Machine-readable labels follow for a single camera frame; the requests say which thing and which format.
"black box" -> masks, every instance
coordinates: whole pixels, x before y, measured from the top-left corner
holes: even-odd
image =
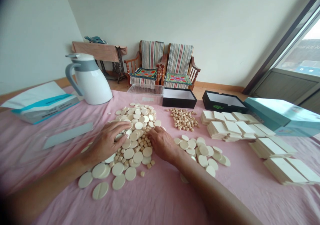
[[[244,103],[234,95],[219,94],[213,91],[205,91],[202,96],[203,104],[206,110],[218,112],[239,112],[247,113],[247,108]]]
[[[177,89],[165,87],[163,90],[162,106],[194,108],[197,99],[190,89]]]

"white wall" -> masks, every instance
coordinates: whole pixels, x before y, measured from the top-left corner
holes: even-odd
[[[0,94],[65,77],[65,55],[82,37],[68,0],[4,0]]]
[[[246,86],[309,0],[69,0],[82,36],[194,46],[199,81]]]

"jug lid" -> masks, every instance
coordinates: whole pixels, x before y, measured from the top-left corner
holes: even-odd
[[[66,55],[66,57],[70,57],[71,60],[75,60],[75,61],[94,60],[94,57],[92,55],[85,54],[85,53],[72,53],[72,54]]]

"clear plastic container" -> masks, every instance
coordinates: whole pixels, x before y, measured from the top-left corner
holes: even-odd
[[[51,156],[55,154],[56,152],[60,152],[64,149],[66,149],[69,146],[76,146],[79,143],[84,142],[91,142],[94,140],[94,138],[99,134],[100,130],[102,129],[102,126],[98,126],[101,119],[101,114],[93,114],[86,118],[79,119],[75,122],[70,122],[65,125],[49,129],[46,131],[38,132],[36,133],[32,139],[30,144],[28,145],[25,152],[22,154],[22,156],[17,160],[15,166],[25,166],[28,164],[31,164],[33,162],[42,160],[48,156]],[[60,144],[57,144],[55,146],[49,147],[47,149],[44,149],[44,145],[46,144],[47,140],[57,134],[66,132],[68,130],[74,129],[76,127],[85,125],[87,123],[92,123],[92,129],[82,135],[76,136],[74,138],[71,138],[65,142],[62,142]]]
[[[135,103],[162,105],[164,86],[134,83],[127,91]]]

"pink tablecloth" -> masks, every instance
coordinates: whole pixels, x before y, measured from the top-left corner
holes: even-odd
[[[81,101],[37,125],[29,125],[11,112],[0,113],[0,175],[1,189],[12,193],[56,168],[78,154],[86,144],[68,147],[59,154],[22,168],[13,167],[24,152],[32,136],[40,131],[101,113],[100,125],[113,120],[115,111],[128,106],[132,98],[125,92],[113,91],[114,98],[107,104],[91,106]],[[264,224],[320,224],[320,187],[283,186],[279,184],[248,146],[247,141],[223,142],[212,140],[206,127],[195,132],[173,128],[172,118],[162,106],[154,106],[157,118],[173,137],[183,134],[189,138],[202,136],[207,145],[215,145],[229,157],[231,167],[219,165],[216,179],[235,194]],[[198,101],[195,111],[200,120],[204,109]],[[282,137],[298,150],[297,158],[303,160],[320,174],[319,141],[311,138]],[[91,197],[93,188],[102,180],[95,179],[86,189],[79,189],[77,180],[70,184],[35,221],[36,224],[209,224],[210,220],[201,199],[193,188],[180,180],[175,167],[153,155],[156,165],[145,171],[144,178],[137,176],[126,182],[119,191],[109,187],[107,195],[99,201]],[[112,184],[113,175],[105,181]]]

